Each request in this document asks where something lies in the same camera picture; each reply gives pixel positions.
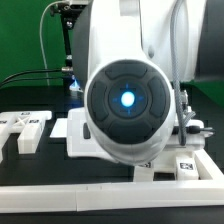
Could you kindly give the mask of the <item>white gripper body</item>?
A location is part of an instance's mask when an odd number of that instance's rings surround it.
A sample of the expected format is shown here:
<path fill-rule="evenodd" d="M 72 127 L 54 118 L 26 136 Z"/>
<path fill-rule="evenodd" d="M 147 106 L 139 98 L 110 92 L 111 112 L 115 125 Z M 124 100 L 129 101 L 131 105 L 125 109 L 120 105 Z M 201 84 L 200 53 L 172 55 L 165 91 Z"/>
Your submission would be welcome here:
<path fill-rule="evenodd" d="M 84 138 L 84 124 L 86 123 L 85 109 L 76 108 L 68 112 L 67 118 L 67 152 L 69 157 L 99 157 L 111 158 L 95 140 L 94 136 Z M 178 136 L 172 135 L 164 151 L 194 151 L 204 148 L 204 134 L 188 134 L 185 146 L 180 146 Z"/>

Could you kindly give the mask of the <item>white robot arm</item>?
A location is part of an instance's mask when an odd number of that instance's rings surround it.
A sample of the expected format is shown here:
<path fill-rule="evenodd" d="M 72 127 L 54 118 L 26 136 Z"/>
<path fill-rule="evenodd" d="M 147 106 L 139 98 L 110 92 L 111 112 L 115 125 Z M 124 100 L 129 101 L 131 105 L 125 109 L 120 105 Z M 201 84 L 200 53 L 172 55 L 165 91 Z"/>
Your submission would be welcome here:
<path fill-rule="evenodd" d="M 145 165 L 168 146 L 199 147 L 180 85 L 195 72 L 208 0 L 91 0 L 74 27 L 83 106 L 67 118 L 71 157 Z"/>

